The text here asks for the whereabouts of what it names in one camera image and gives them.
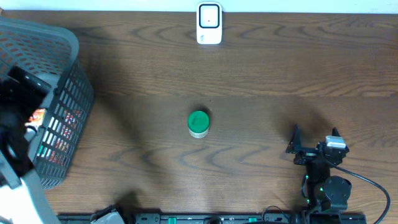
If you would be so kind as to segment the green lidded jar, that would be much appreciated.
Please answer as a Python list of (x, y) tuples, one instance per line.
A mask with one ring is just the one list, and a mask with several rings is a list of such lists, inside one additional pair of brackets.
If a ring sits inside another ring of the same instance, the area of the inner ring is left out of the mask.
[(210, 117), (204, 111), (193, 111), (188, 116), (187, 125), (192, 137), (197, 139), (203, 138), (208, 134)]

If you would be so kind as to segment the red Top candy bar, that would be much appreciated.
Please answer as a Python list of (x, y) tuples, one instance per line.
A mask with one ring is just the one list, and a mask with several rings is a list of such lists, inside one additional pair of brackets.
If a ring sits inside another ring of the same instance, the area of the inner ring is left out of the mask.
[(61, 118), (51, 118), (36, 156), (65, 167), (74, 150), (72, 144), (76, 143), (82, 129), (81, 120), (85, 113), (79, 108), (73, 111), (64, 109), (61, 115)]

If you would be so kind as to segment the orange juice carton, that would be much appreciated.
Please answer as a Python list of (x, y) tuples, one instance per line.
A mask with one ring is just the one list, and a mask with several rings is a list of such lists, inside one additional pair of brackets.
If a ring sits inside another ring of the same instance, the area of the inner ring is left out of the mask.
[(37, 109), (33, 112), (32, 116), (28, 119), (25, 124), (28, 131), (37, 131), (41, 125), (43, 125), (45, 115), (47, 113), (46, 109)]

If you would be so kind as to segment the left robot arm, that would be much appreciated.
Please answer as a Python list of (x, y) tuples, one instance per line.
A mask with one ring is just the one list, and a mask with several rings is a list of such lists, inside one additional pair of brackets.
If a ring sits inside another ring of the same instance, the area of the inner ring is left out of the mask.
[(29, 151), (44, 123), (50, 88), (13, 66), (1, 80), (1, 223), (59, 223)]

